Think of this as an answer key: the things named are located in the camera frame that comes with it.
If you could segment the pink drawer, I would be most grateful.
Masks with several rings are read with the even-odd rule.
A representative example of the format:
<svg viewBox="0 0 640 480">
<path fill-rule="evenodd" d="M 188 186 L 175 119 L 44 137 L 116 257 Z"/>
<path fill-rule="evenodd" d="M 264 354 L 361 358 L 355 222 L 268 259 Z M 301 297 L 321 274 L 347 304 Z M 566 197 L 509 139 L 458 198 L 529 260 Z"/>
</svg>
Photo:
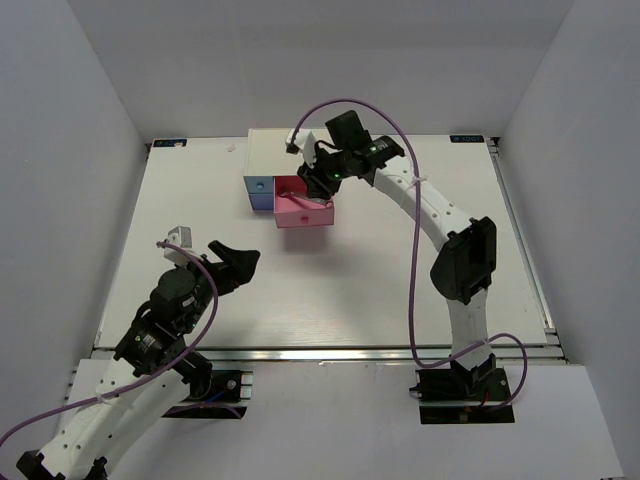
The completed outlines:
<svg viewBox="0 0 640 480">
<path fill-rule="evenodd" d="M 273 212 L 278 228 L 303 228 L 334 224 L 334 206 L 325 208 L 310 202 L 280 198 L 277 195 L 280 189 L 306 194 L 306 186 L 298 176 L 276 176 L 274 178 Z"/>
</svg>

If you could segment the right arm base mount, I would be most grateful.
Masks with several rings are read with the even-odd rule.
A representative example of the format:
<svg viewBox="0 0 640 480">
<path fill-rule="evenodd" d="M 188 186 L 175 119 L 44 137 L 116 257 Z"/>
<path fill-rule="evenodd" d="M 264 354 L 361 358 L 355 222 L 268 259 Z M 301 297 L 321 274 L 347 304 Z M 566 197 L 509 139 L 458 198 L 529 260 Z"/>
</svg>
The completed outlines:
<svg viewBox="0 0 640 480">
<path fill-rule="evenodd" d="M 409 395 L 418 402 L 422 425 L 513 424 L 513 407 L 497 408 L 511 395 L 506 372 L 498 368 L 474 393 L 460 390 L 449 369 L 418 370 Z"/>
</svg>

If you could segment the blue label sticker left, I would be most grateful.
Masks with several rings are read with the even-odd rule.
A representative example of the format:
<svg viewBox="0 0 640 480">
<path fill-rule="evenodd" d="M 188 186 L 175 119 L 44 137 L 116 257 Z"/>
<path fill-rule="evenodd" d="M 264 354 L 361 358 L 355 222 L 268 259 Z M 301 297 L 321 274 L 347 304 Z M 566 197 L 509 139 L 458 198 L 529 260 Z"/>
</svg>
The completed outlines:
<svg viewBox="0 0 640 480">
<path fill-rule="evenodd" d="M 152 143 L 153 148 L 182 148 L 187 145 L 187 140 L 178 139 L 155 139 Z"/>
</svg>

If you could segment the blue label sticker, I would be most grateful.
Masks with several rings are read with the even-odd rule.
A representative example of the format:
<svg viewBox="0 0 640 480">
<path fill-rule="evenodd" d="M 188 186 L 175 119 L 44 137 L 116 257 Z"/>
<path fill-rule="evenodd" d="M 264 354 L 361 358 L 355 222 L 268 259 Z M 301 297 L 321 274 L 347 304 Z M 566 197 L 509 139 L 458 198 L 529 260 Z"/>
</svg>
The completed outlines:
<svg viewBox="0 0 640 480">
<path fill-rule="evenodd" d="M 153 148 L 182 148 L 187 145 L 187 140 L 178 139 L 155 139 L 152 143 Z"/>
<path fill-rule="evenodd" d="M 484 143 L 485 139 L 482 135 L 457 134 L 450 135 L 449 139 L 452 143 Z"/>
</svg>

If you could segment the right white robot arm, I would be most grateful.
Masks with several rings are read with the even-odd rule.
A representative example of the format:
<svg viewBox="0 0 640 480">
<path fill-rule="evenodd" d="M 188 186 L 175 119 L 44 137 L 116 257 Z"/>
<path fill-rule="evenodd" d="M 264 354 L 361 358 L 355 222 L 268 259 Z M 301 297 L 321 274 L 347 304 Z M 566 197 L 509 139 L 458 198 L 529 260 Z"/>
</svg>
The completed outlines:
<svg viewBox="0 0 640 480">
<path fill-rule="evenodd" d="M 297 174 L 310 199 L 329 201 L 342 181 L 356 177 L 393 200 L 426 234 L 437 257 L 431 281 L 449 311 L 453 390 L 472 399 L 484 391 L 496 368 L 488 342 L 486 303 L 496 269 L 497 228 L 488 217 L 474 219 L 416 173 L 409 146 L 389 136 L 373 138 L 349 110 L 325 124 L 329 142 L 292 129 L 286 150 L 300 154 Z"/>
</svg>

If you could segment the silver combination wrench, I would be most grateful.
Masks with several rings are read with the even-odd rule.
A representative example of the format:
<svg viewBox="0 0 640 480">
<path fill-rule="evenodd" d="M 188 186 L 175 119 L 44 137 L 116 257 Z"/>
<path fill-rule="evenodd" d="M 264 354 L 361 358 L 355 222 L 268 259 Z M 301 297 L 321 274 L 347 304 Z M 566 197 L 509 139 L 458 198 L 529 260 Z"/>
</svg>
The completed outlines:
<svg viewBox="0 0 640 480">
<path fill-rule="evenodd" d="M 310 198 L 308 197 L 306 194 L 302 193 L 302 192 L 297 192 L 297 191 L 291 191 L 291 190 L 287 190 L 287 189 L 280 189 L 277 192 L 277 195 L 280 198 L 289 198 L 295 201 L 304 201 L 304 202 L 310 202 L 310 203 L 314 203 L 317 205 L 321 205 L 325 208 L 330 208 L 333 206 L 333 201 L 332 200 L 326 200 L 326 199 L 322 199 L 322 198 Z"/>
</svg>

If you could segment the white drawer cabinet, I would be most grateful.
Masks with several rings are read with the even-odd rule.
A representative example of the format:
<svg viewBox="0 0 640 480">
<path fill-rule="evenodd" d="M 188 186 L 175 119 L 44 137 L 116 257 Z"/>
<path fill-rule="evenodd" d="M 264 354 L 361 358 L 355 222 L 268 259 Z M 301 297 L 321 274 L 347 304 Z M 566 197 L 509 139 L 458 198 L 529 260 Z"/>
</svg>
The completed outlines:
<svg viewBox="0 0 640 480">
<path fill-rule="evenodd" d="M 302 154 L 286 152 L 289 128 L 250 129 L 244 168 L 245 177 L 296 175 L 303 164 Z"/>
</svg>

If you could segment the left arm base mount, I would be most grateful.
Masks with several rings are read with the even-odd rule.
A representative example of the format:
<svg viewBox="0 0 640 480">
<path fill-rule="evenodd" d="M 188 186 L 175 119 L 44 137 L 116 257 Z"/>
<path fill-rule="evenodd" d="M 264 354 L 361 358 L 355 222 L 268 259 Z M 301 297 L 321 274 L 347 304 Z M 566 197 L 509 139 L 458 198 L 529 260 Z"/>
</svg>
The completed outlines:
<svg viewBox="0 0 640 480">
<path fill-rule="evenodd" d="M 171 407 L 168 419 L 241 420 L 252 396 L 251 370 L 219 370 L 211 372 L 209 390 L 198 393 Z"/>
</svg>

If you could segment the blue label sticker right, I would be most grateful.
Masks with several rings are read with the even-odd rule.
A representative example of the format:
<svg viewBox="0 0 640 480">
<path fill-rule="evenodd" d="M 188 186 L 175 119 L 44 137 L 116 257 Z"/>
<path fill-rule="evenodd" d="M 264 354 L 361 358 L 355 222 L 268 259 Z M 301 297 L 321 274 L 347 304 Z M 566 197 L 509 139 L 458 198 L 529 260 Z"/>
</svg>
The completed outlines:
<svg viewBox="0 0 640 480">
<path fill-rule="evenodd" d="M 485 139 L 482 135 L 457 134 L 450 135 L 449 139 L 452 143 L 484 143 Z"/>
</svg>

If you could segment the purple-blue wide drawer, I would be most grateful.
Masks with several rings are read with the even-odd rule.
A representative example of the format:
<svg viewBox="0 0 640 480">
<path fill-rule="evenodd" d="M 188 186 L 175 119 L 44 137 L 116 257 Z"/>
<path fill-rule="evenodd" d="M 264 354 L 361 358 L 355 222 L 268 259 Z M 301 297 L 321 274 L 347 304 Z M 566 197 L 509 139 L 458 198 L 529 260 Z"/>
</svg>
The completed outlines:
<svg viewBox="0 0 640 480">
<path fill-rule="evenodd" d="M 253 211 L 272 212 L 274 209 L 274 194 L 250 193 L 249 202 Z"/>
</svg>

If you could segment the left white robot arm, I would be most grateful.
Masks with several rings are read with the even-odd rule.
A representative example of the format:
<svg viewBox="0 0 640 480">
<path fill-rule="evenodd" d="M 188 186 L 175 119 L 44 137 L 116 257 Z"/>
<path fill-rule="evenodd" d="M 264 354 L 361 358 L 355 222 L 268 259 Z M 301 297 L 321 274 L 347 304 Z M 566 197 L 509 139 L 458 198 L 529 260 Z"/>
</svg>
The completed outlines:
<svg viewBox="0 0 640 480">
<path fill-rule="evenodd" d="M 92 397 L 77 402 L 69 423 L 16 463 L 27 479 L 105 479 L 126 451 L 167 413 L 217 408 L 239 399 L 240 374 L 219 373 L 186 340 L 221 296 L 249 283 L 257 250 L 214 240 L 211 262 L 187 243 L 160 243 L 172 268 L 137 309 Z"/>
</svg>

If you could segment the light blue small drawer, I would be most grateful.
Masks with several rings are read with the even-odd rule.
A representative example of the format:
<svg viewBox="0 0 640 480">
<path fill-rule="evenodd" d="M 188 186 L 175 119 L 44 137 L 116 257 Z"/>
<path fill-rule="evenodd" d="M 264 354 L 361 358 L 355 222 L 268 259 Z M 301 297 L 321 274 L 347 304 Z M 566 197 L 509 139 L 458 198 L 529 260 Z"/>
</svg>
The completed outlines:
<svg viewBox="0 0 640 480">
<path fill-rule="evenodd" d="M 245 175 L 244 183 L 249 195 L 272 195 L 274 189 L 274 179 L 271 175 L 256 176 Z"/>
</svg>

